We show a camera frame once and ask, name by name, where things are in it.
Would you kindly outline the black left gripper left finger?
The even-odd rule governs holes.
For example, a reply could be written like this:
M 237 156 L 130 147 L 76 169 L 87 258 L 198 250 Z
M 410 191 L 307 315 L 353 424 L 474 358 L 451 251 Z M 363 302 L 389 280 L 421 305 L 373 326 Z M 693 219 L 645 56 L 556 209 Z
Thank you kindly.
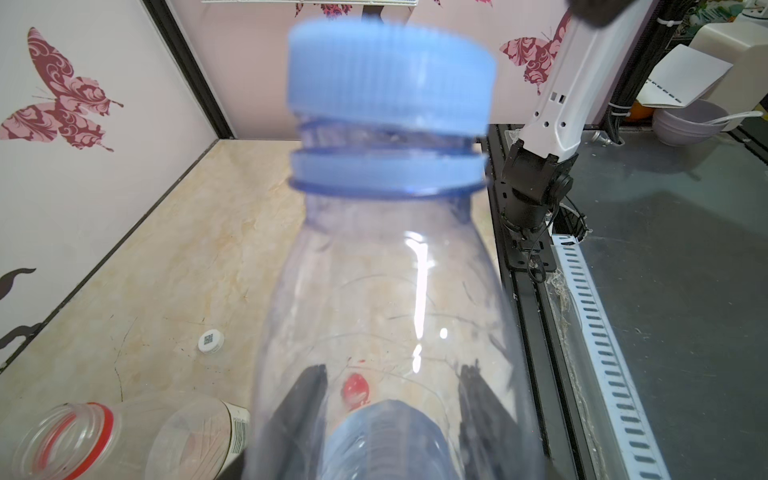
M 324 441 L 322 412 L 328 389 L 323 364 L 299 375 L 248 447 L 218 475 L 220 479 L 315 479 Z

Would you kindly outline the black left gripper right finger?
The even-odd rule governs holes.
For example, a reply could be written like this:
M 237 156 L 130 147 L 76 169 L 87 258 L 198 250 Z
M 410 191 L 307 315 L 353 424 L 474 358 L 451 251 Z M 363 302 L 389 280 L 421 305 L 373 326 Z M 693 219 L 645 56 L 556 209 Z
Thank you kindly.
M 459 370 L 461 422 L 460 460 L 466 479 L 559 479 L 543 448 L 530 375 L 525 367 L 512 372 L 511 385 L 524 382 L 527 406 L 512 414 L 488 385 L 480 366 Z

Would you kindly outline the red bottle cap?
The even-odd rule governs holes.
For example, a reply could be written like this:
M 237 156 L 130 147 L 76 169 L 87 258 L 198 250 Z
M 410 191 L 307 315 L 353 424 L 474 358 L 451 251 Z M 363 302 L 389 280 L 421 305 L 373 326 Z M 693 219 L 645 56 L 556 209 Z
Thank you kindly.
M 359 373 L 351 374 L 344 382 L 341 398 L 348 411 L 354 411 L 370 402 L 370 386 Z

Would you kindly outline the blue bottle cap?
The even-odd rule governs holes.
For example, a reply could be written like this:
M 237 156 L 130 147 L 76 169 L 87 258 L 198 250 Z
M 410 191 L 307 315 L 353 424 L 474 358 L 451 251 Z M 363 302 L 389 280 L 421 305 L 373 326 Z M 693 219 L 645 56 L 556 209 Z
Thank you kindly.
M 307 21 L 288 37 L 287 105 L 298 116 L 476 137 L 490 122 L 496 62 L 432 28 Z

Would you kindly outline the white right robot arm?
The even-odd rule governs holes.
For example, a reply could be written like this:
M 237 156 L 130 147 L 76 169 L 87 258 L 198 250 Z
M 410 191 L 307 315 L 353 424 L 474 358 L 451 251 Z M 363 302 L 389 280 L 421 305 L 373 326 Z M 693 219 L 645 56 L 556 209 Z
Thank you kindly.
M 546 279 L 541 240 L 570 192 L 570 175 L 589 113 L 608 84 L 649 1 L 571 1 L 548 42 L 521 37 L 505 49 L 528 73 L 546 73 L 533 114 L 519 131 L 499 177 L 502 220 L 535 283 Z

